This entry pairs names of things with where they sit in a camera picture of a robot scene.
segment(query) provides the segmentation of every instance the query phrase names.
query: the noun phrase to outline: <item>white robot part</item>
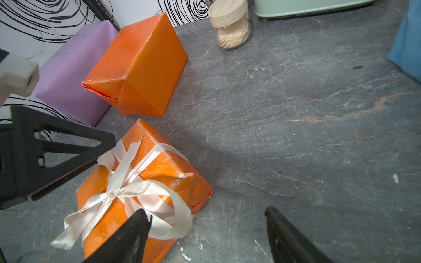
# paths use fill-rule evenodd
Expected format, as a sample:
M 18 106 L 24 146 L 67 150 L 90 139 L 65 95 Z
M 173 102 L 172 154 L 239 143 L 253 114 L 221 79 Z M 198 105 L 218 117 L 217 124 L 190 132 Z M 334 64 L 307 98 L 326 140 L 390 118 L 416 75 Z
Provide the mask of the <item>white robot part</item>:
M 37 63 L 14 53 L 7 54 L 0 61 L 0 106 L 12 93 L 22 97 L 31 95 L 39 79 Z

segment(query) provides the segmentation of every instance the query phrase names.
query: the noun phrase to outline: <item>mint green container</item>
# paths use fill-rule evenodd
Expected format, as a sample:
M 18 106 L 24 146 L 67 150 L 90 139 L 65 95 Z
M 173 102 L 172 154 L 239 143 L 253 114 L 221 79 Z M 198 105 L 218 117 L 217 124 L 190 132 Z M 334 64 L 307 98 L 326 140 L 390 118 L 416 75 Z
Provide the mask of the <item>mint green container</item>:
M 254 12 L 259 17 L 277 18 L 366 5 L 376 0 L 254 0 Z

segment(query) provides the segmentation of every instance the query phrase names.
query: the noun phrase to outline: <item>white debris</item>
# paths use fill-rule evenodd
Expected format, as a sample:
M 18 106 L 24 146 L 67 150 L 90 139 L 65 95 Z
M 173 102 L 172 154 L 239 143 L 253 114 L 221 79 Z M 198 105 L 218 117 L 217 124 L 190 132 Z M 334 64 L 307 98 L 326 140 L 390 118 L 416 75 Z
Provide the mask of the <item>white debris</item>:
M 259 248 L 263 251 L 263 254 L 265 256 L 267 256 L 267 258 L 270 260 L 270 262 L 273 263 L 272 259 L 270 259 L 270 257 L 266 254 L 266 252 L 263 250 L 263 248 L 260 246 L 260 244 L 257 242 L 257 240 L 254 240 L 254 242 L 256 242 L 256 244 L 259 246 Z
M 183 255 L 183 257 L 184 257 L 186 260 L 188 260 L 188 261 L 192 261 L 192 258 L 187 257 L 185 254 L 182 254 L 182 255 Z
M 393 174 L 393 180 L 395 180 L 395 183 L 399 183 L 399 178 L 396 173 Z

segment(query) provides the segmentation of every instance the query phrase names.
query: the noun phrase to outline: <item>ribbon bow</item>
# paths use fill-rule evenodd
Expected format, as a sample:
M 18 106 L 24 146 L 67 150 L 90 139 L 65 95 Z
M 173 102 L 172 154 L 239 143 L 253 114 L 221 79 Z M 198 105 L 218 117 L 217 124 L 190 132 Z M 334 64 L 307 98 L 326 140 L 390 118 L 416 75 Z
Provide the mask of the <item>ribbon bow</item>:
M 52 246 L 69 250 L 80 235 L 83 244 L 115 198 L 123 202 L 128 218 L 141 208 L 148 217 L 153 216 L 148 237 L 168 240 L 187 235 L 192 227 L 193 215 L 184 200 L 163 183 L 143 180 L 138 176 L 162 151 L 172 151 L 188 162 L 187 158 L 174 147 L 158 143 L 132 169 L 131 162 L 140 143 L 132 143 L 126 152 L 122 141 L 119 141 L 115 148 L 98 158 L 98 163 L 109 170 L 107 191 L 91 196 L 79 211 L 67 216 L 64 219 L 65 230 L 51 242 Z M 119 165 L 113 172 L 111 170 L 114 167 L 114 157 L 119 161 Z M 160 195 L 170 196 L 174 208 L 163 202 Z M 133 197 L 137 197 L 141 205 L 134 201 Z

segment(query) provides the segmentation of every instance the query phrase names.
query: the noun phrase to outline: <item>countertop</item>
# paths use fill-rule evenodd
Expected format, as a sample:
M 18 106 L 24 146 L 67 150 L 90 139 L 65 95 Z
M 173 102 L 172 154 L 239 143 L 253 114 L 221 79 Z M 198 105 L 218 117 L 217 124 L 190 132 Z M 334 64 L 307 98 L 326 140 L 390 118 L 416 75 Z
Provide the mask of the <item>countertop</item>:
M 252 15 L 252 37 L 233 51 L 217 47 L 208 19 L 176 27 L 189 60 L 165 116 L 111 108 L 97 127 L 119 140 L 142 118 L 214 188 L 163 262 L 273 262 L 267 206 L 335 262 L 420 262 L 421 84 L 386 59 L 407 5 Z M 79 243 L 48 244 L 92 169 L 0 211 L 9 262 L 83 260 Z

